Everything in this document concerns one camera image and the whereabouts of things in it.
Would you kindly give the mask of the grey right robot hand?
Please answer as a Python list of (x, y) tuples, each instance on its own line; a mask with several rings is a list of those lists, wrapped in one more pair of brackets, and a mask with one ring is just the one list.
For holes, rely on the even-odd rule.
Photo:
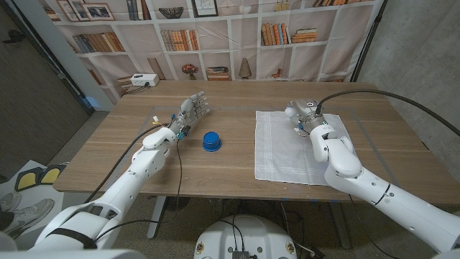
[(312, 99), (297, 99), (288, 103), (285, 115), (299, 131), (309, 135), (316, 127), (327, 124), (322, 113), (316, 114), (317, 108), (318, 104)]

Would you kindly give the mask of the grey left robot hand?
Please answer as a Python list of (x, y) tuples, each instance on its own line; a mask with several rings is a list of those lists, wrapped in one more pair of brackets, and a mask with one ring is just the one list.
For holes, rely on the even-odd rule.
[(180, 106), (177, 116), (172, 120), (168, 128), (175, 134), (184, 127), (192, 127), (201, 117), (204, 117), (211, 110), (208, 108), (207, 98), (204, 92), (199, 91), (189, 96)]

